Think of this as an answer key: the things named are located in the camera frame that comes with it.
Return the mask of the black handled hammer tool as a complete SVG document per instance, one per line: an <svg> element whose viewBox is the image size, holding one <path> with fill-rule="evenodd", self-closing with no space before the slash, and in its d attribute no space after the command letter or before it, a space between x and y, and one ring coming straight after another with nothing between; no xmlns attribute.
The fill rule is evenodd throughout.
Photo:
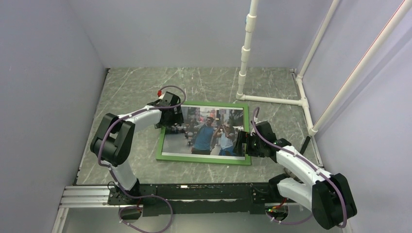
<svg viewBox="0 0 412 233"><path fill-rule="evenodd" d="M307 136L307 137L305 138L304 143L303 143L302 146L301 146L300 151L299 151L301 155L303 155L303 154L305 153L305 151L306 151L306 149L307 149L310 141L311 141L311 137L310 137L310 136Z"/></svg>

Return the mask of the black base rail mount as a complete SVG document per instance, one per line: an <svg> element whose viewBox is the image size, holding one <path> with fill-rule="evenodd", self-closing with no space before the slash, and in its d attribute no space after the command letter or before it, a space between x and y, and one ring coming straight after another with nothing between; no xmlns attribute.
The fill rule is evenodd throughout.
<svg viewBox="0 0 412 233"><path fill-rule="evenodd" d="M182 214L265 214L285 204L268 183L142 184L133 198L118 187L109 189L107 204L131 207L127 219Z"/></svg>

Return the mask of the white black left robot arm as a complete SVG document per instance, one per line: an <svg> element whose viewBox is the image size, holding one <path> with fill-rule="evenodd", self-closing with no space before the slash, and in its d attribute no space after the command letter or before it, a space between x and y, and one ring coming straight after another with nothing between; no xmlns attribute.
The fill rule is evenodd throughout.
<svg viewBox="0 0 412 233"><path fill-rule="evenodd" d="M134 134L150 125L155 128L182 124L182 102L178 95L158 91L158 99L143 108L124 115L108 113L102 118L90 144L98 164L108 168L120 197L128 204L135 203L140 192L140 182L128 162Z"/></svg>

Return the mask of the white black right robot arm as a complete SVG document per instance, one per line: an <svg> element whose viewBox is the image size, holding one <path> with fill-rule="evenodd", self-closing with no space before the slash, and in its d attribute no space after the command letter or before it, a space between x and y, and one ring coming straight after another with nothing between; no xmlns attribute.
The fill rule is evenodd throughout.
<svg viewBox="0 0 412 233"><path fill-rule="evenodd" d="M254 193L273 201L290 199L310 210L326 230L344 228L357 208L347 181L341 173L332 174L304 157L288 140L277 138L267 122L253 123L254 131L238 133L236 155L270 158L288 169L269 179L266 188L252 186Z"/></svg>

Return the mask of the aluminium extrusion rail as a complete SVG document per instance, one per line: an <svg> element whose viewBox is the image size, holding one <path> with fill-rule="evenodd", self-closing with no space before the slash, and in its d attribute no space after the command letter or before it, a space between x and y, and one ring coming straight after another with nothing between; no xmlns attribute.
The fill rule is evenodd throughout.
<svg viewBox="0 0 412 233"><path fill-rule="evenodd" d="M107 205L109 188L104 185L74 185L64 188L52 233L62 233L70 208L99 208Z"/></svg>

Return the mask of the white pvc pipe stand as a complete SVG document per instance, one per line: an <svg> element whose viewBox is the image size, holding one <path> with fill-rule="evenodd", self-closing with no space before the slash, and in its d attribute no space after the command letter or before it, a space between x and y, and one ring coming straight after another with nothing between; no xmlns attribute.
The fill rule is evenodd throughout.
<svg viewBox="0 0 412 233"><path fill-rule="evenodd" d="M307 132L315 135L411 13L409 0L253 0L236 98L298 105ZM291 68L299 98L248 94L250 66Z"/></svg>

